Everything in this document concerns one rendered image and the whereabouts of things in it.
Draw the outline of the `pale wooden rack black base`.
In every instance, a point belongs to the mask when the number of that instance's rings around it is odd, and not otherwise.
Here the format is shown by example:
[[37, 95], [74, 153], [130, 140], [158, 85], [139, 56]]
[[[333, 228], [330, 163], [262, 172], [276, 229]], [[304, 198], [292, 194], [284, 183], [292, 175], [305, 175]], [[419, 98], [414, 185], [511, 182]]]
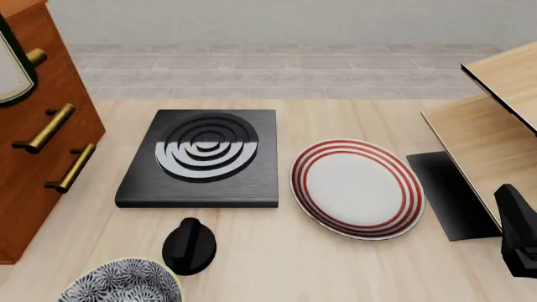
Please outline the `pale wooden rack black base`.
[[501, 185], [537, 211], [537, 42], [461, 70], [482, 94], [422, 111], [442, 150], [407, 160], [450, 241], [500, 237]]

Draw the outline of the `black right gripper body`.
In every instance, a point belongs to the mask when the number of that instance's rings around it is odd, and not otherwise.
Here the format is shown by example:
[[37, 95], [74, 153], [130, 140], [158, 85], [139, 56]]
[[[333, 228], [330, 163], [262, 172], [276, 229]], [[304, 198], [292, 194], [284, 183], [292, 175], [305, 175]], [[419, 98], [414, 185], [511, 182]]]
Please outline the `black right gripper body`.
[[537, 279], [537, 247], [502, 246], [501, 254], [512, 276]]

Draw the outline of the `round black stove knob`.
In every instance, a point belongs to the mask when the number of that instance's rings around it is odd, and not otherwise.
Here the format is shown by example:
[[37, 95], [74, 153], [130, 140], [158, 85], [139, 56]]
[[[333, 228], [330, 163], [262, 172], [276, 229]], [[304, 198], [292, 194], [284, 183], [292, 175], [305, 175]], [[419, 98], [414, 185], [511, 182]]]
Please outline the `round black stove knob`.
[[180, 222], [165, 239], [162, 258], [179, 276], [191, 276], [205, 270], [216, 256], [216, 238], [197, 218]]

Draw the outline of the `brown wooden cabinet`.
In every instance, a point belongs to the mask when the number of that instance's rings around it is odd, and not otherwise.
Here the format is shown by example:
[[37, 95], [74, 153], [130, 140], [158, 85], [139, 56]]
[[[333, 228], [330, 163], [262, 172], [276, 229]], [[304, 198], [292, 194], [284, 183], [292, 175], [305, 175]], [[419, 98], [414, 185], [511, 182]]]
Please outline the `brown wooden cabinet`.
[[[27, 54], [42, 49], [38, 83], [21, 102], [0, 107], [0, 265], [14, 264], [63, 195], [44, 188], [60, 180], [76, 159], [73, 148], [97, 144], [106, 132], [75, 63], [51, 17], [47, 0], [0, 0], [0, 14]], [[76, 110], [38, 154], [12, 148], [30, 140], [51, 116], [70, 103]]]

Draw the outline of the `flat black stove plate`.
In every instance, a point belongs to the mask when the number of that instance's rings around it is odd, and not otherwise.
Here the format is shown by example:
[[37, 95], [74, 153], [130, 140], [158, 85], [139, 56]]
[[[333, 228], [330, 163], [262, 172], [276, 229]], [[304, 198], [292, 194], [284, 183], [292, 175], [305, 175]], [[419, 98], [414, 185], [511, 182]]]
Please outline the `flat black stove plate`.
[[277, 208], [275, 110], [158, 110], [119, 208]]

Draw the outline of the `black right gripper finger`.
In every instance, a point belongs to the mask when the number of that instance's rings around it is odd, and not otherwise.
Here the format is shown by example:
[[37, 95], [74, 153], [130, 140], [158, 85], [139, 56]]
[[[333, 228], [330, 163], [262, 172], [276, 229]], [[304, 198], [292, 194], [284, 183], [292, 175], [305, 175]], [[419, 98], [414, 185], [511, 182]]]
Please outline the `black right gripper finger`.
[[537, 211], [511, 184], [501, 185], [494, 193], [503, 238], [511, 248], [537, 248]]

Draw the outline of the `black white patterned bowl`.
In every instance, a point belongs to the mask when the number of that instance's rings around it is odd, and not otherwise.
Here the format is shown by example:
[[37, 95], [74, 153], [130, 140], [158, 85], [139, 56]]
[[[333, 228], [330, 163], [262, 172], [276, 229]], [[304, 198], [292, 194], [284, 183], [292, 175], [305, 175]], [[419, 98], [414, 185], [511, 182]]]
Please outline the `black white patterned bowl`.
[[56, 302], [185, 302], [170, 268], [148, 258], [119, 258], [67, 286]]

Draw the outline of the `white plate with red rings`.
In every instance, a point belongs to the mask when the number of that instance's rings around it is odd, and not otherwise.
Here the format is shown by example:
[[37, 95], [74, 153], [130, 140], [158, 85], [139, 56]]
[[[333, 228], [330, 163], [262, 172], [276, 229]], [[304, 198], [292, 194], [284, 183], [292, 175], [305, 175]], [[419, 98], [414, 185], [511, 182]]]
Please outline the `white plate with red rings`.
[[386, 148], [363, 140], [314, 143], [295, 158], [289, 184], [307, 216], [350, 238], [396, 238], [425, 213], [425, 193], [413, 170]]

